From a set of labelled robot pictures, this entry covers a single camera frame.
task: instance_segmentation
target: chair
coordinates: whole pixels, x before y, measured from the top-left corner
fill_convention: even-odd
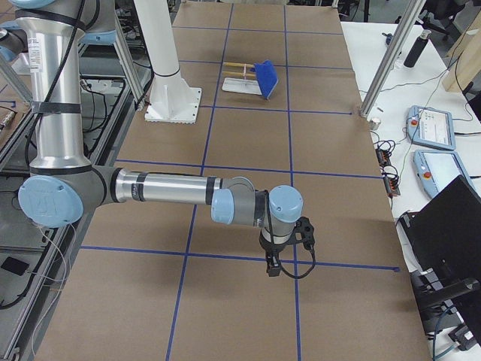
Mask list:
[[[422,9],[422,11],[426,11],[426,15],[422,18],[422,27],[444,34],[443,40],[447,40],[449,32],[446,29],[452,25],[456,14],[464,9],[468,1],[470,0],[427,0]],[[433,14],[436,20],[448,19],[449,24],[445,28],[436,26],[431,23],[429,14]]]

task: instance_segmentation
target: wooden stick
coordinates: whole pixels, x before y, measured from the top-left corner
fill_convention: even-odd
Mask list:
[[[223,71],[222,72],[224,75],[234,75],[237,77],[244,77],[244,73],[237,73],[236,71]],[[253,73],[246,73],[246,77],[256,77],[255,74]]]
[[[239,62],[224,62],[225,66],[235,66],[237,68],[243,68],[246,66],[247,68],[253,68],[253,64],[240,64]]]

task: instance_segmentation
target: computer monitor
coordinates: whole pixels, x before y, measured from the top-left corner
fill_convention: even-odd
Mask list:
[[[459,175],[410,219],[410,243],[424,270],[443,285],[465,278],[481,282],[481,198]],[[481,341],[481,291],[452,299],[467,327]]]

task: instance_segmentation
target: black cylinder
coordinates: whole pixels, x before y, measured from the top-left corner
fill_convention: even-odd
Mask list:
[[[431,31],[423,30],[422,34],[416,39],[416,41],[414,41],[413,47],[411,47],[409,54],[407,54],[406,60],[404,60],[404,66],[412,68],[416,64],[419,56],[428,43],[429,34],[431,34]]]

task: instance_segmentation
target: white mounting pedestal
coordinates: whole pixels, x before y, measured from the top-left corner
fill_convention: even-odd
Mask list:
[[[145,120],[195,123],[201,89],[189,87],[180,73],[166,0],[135,0],[135,7],[156,74]]]
[[[156,76],[150,93],[150,105],[145,113],[146,121],[195,123],[202,89],[189,87],[180,74],[177,75],[177,84],[174,86],[166,84],[164,78]]]

